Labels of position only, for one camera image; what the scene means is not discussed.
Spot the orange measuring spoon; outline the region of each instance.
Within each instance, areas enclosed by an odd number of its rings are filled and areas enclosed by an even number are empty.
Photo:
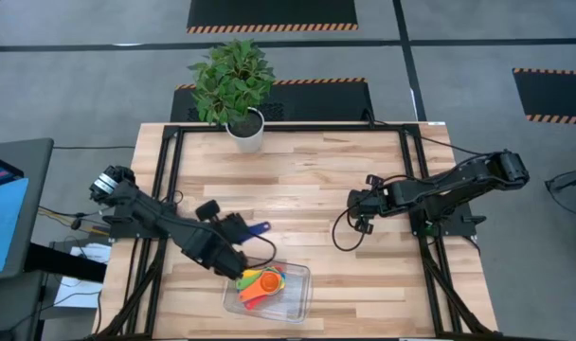
[[[259,296],[269,296],[279,291],[281,275],[274,271],[265,271],[249,287],[240,291],[240,302],[246,302]]]

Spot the white paper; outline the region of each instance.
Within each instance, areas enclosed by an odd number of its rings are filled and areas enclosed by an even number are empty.
[[[111,246],[89,243],[82,249],[77,246],[71,247],[70,254],[73,256],[81,255],[83,250],[84,255],[89,260],[94,260],[102,263],[107,263],[109,261],[109,256],[111,255]],[[79,280],[76,278],[63,277],[61,280],[61,285],[59,287],[59,292],[57,297],[54,299],[54,305],[57,307],[78,307],[78,308],[97,308],[97,295],[75,295],[67,300],[64,298],[76,294],[76,293],[96,293],[102,289],[101,283],[95,283],[87,280]]]

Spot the potted plant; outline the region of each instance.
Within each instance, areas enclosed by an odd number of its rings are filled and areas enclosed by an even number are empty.
[[[211,48],[208,63],[189,67],[195,72],[193,98],[200,120],[225,125],[243,153],[254,153],[262,144],[264,117],[256,107],[275,80],[263,57],[252,40],[235,40]]]

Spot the white flower pot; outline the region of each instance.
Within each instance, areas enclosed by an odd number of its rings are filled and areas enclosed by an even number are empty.
[[[249,137],[238,137],[229,131],[229,125],[228,124],[225,125],[225,128],[226,128],[227,132],[231,135],[231,137],[233,137],[233,140],[238,145],[240,152],[242,152],[242,153],[256,153],[261,148],[261,145],[262,145],[262,131],[263,131],[263,128],[265,126],[265,117],[263,117],[261,112],[259,110],[257,110],[256,108],[248,108],[248,110],[250,110],[250,112],[259,114],[259,116],[261,117],[262,125],[256,134],[249,136]]]

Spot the black floor mat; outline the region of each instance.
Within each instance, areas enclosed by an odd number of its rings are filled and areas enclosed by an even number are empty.
[[[171,122],[199,121],[191,95],[194,88],[176,87]],[[371,108],[363,78],[276,81],[259,107],[266,121],[354,121]]]
[[[576,124],[576,71],[515,68],[513,77],[528,120]]]
[[[353,0],[192,0],[187,33],[356,30]]]

